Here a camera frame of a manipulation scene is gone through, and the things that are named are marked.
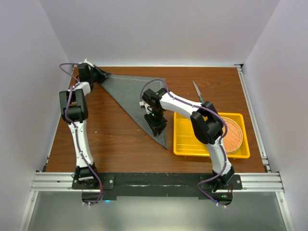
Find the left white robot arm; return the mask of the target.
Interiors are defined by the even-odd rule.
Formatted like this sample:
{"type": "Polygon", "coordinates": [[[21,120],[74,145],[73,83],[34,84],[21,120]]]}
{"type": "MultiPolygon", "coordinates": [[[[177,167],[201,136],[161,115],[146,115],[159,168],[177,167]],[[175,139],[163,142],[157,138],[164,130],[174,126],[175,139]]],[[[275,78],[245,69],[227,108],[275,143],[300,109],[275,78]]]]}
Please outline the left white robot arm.
{"type": "Polygon", "coordinates": [[[93,91],[94,83],[103,83],[111,74],[86,59],[81,63],[71,63],[71,65],[77,67],[78,76],[72,75],[76,83],[68,90],[59,92],[61,117],[69,127],[75,148],[74,183],[94,189],[101,185],[101,179],[98,176],[87,136],[89,112],[86,95],[93,91]]]}

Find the yellow plastic tray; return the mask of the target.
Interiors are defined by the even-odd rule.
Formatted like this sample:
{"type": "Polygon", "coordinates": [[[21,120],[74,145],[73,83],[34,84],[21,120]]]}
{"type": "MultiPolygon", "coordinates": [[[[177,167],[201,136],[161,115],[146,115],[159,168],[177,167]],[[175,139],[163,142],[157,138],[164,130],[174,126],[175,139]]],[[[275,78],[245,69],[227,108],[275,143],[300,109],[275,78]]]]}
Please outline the yellow plastic tray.
{"type": "MultiPolygon", "coordinates": [[[[219,113],[219,115],[234,120],[243,132],[241,147],[236,152],[227,154],[228,158],[248,159],[250,151],[243,116],[238,113],[219,113]]],[[[209,157],[206,146],[195,137],[190,120],[177,113],[174,113],[173,151],[175,155],[209,157]]]]}

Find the round woven orange plate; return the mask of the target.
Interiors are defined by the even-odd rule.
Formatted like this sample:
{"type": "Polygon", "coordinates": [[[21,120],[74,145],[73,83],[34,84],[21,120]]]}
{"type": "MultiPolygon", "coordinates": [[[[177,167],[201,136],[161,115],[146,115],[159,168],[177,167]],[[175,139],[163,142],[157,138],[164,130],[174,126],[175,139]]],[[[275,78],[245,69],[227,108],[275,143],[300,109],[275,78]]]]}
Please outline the round woven orange plate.
{"type": "Polygon", "coordinates": [[[241,147],[243,142],[243,132],[234,120],[227,117],[222,118],[226,122],[228,128],[227,134],[223,138],[225,151],[227,154],[232,154],[241,147]]]}

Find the grey cloth napkin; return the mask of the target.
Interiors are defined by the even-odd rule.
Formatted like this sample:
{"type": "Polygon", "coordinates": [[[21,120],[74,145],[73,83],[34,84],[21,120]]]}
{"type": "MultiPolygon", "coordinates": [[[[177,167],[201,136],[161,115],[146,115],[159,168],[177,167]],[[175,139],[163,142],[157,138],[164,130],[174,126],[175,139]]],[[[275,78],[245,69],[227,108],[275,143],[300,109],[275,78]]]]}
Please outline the grey cloth napkin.
{"type": "Polygon", "coordinates": [[[167,134],[163,131],[154,136],[144,118],[146,111],[141,108],[141,93],[148,88],[158,91],[163,88],[165,79],[158,80],[153,77],[135,77],[111,75],[101,86],[113,97],[122,109],[138,124],[138,126],[164,148],[168,148],[167,134]]]}

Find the green handled steak knife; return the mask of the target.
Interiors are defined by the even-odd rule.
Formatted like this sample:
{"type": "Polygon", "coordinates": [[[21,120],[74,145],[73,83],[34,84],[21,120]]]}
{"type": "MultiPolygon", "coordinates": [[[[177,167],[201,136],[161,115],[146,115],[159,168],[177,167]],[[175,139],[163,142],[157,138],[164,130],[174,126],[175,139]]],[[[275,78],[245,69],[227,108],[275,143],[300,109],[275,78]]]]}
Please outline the green handled steak knife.
{"type": "Polygon", "coordinates": [[[201,103],[204,103],[204,99],[203,99],[203,97],[202,97],[202,94],[201,94],[201,92],[200,92],[200,90],[199,90],[197,84],[196,84],[194,81],[193,81],[192,83],[193,83],[193,85],[194,85],[194,87],[195,87],[195,90],[196,90],[196,93],[197,93],[197,95],[198,95],[198,98],[199,98],[200,102],[201,102],[201,103]]]}

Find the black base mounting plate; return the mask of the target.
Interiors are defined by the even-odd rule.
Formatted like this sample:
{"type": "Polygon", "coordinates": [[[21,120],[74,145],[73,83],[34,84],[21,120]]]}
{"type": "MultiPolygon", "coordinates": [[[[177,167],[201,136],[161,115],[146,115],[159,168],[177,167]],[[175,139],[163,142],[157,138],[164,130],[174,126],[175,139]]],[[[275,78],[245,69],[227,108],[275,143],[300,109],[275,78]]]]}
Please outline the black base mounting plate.
{"type": "Polygon", "coordinates": [[[211,173],[98,173],[97,177],[81,180],[71,175],[72,189],[82,191],[82,201],[94,203],[98,199],[116,200],[121,196],[142,197],[197,197],[210,199],[216,205],[227,206],[233,200],[233,192],[241,190],[242,179],[235,174],[223,184],[211,173]]]}

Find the aluminium frame rail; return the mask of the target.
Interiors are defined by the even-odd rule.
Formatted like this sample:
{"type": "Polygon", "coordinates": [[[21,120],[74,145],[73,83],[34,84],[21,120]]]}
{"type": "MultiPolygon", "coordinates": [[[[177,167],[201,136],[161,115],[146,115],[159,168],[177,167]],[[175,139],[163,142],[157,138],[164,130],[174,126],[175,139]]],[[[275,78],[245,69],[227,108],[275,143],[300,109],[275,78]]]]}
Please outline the aluminium frame rail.
{"type": "MultiPolygon", "coordinates": [[[[240,173],[245,192],[283,192],[279,173],[240,173]]],[[[37,172],[30,190],[37,192],[66,192],[72,190],[73,178],[68,172],[37,172]]]]}

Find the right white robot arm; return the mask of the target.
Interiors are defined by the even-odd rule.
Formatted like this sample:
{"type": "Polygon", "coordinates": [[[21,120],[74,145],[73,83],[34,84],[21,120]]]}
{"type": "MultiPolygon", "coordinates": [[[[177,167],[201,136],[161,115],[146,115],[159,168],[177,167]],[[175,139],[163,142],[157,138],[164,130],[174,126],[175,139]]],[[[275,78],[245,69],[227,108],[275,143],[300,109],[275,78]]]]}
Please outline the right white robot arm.
{"type": "Polygon", "coordinates": [[[161,88],[157,92],[147,89],[141,93],[140,106],[146,110],[144,118],[154,136],[161,134],[167,126],[165,111],[175,112],[190,120],[193,133],[206,146],[213,167],[213,176],[198,183],[199,186],[213,182],[216,189],[226,189],[231,184],[235,171],[223,144],[228,128],[211,102],[193,102],[161,88]]]}

